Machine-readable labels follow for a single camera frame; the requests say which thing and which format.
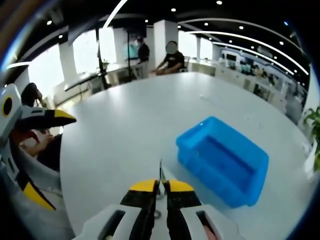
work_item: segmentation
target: chair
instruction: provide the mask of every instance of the chair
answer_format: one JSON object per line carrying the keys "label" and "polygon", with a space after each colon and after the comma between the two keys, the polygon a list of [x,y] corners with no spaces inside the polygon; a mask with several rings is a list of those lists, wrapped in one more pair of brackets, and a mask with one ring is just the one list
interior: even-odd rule
{"label": "chair", "polygon": [[181,68],[179,70],[179,73],[187,73],[187,72],[189,72],[189,70],[188,70],[189,61],[190,61],[190,57],[189,56],[185,56],[184,57],[184,68]]}

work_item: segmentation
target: pillar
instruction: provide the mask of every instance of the pillar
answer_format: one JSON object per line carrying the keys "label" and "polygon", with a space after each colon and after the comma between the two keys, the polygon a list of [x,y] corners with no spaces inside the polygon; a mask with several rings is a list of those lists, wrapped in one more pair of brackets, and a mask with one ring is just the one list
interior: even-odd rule
{"label": "pillar", "polygon": [[153,25],[154,31],[154,59],[158,66],[166,56],[166,45],[169,41],[179,42],[178,24],[176,22],[161,20]]}

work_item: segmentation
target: blue plastic bin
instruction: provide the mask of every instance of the blue plastic bin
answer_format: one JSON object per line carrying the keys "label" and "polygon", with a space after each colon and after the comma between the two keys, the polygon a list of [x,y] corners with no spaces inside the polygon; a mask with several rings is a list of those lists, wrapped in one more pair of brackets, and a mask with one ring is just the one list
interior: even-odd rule
{"label": "blue plastic bin", "polygon": [[256,204],[269,156],[241,133],[210,116],[176,139],[178,160],[231,208]]}

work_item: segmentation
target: desk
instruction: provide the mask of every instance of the desk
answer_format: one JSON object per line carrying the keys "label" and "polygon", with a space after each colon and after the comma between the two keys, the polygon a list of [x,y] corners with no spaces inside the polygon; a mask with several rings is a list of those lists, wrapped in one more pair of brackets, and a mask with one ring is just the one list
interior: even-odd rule
{"label": "desk", "polygon": [[[239,225],[247,240],[283,240],[315,190],[304,173],[303,133],[254,94],[209,75],[186,72],[109,88],[74,105],[77,123],[64,127],[60,174],[74,232],[136,182],[159,176],[159,161]],[[176,137],[216,116],[269,155],[258,203],[230,209],[177,161]]]}

